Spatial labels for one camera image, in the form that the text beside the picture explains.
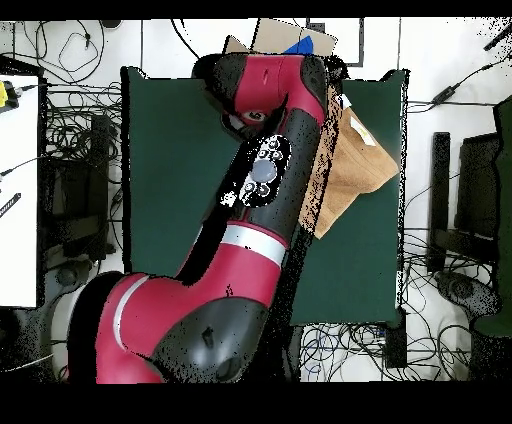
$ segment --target white cable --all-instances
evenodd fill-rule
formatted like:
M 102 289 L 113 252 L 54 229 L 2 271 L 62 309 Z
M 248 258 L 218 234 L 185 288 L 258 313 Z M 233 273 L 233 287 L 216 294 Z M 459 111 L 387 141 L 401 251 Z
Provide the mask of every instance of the white cable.
M 10 370 L 0 370 L 0 372 L 12 372 L 12 371 L 21 370 L 23 368 L 30 367 L 31 365 L 38 364 L 39 362 L 46 361 L 47 359 L 50 359 L 52 356 L 53 356 L 53 353 L 51 353 L 50 355 L 45 356 L 44 358 L 36 359 L 35 361 L 29 362 L 28 364 L 20 365 L 19 367 L 12 368 Z

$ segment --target floor tile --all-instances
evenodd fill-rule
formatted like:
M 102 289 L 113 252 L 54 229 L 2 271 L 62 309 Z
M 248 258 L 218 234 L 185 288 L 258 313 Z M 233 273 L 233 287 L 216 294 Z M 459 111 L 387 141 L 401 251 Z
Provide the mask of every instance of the floor tile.
M 198 56 L 221 53 L 228 35 L 250 47 L 257 19 L 179 19 L 176 28 Z M 144 21 L 143 70 L 150 78 L 190 78 L 196 57 L 176 35 L 169 19 Z
M 364 18 L 364 61 L 362 68 L 349 68 L 351 79 L 380 80 L 397 69 L 398 18 Z

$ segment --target power strip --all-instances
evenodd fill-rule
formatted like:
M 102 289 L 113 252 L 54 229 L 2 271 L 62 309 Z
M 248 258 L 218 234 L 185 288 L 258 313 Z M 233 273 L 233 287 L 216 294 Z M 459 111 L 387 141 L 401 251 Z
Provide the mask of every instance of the power strip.
M 21 193 L 16 193 L 14 196 L 12 196 L 12 199 L 9 200 L 5 205 L 3 205 L 0 208 L 0 218 L 4 216 L 9 209 L 11 209 L 18 200 L 21 199 Z

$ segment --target black connector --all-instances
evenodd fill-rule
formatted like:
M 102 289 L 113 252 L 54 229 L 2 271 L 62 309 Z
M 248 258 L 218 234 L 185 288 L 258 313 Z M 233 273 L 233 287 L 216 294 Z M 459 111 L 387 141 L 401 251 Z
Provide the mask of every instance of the black connector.
M 448 100 L 455 94 L 455 90 L 457 89 L 457 87 L 458 85 L 455 85 L 455 87 L 446 87 L 443 91 L 441 91 L 436 97 L 432 99 L 432 104 L 434 106 L 439 106 L 440 104 L 444 103 L 446 100 Z

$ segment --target yellow device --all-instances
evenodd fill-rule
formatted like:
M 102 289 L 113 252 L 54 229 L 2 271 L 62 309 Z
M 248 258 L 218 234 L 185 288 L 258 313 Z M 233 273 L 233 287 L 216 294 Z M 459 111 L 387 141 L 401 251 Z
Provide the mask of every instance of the yellow device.
M 0 81 L 0 107 L 4 107 L 7 102 L 7 90 L 5 89 L 5 85 L 2 81 Z
M 0 113 L 19 106 L 18 94 L 10 81 L 0 81 Z

